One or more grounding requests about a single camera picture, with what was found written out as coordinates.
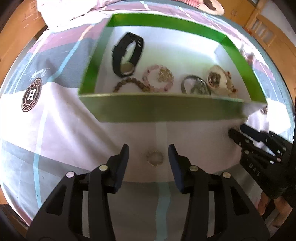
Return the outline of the person's hand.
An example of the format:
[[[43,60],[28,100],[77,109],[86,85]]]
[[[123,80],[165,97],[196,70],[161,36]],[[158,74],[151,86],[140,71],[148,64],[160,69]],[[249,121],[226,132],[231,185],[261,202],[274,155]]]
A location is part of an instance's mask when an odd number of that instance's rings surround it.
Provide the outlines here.
[[[272,212],[274,209],[276,209],[279,212],[279,215],[284,219],[286,219],[292,211],[291,206],[282,196],[271,199],[264,192],[262,192],[257,206],[257,211],[259,214],[263,215],[268,212]]]

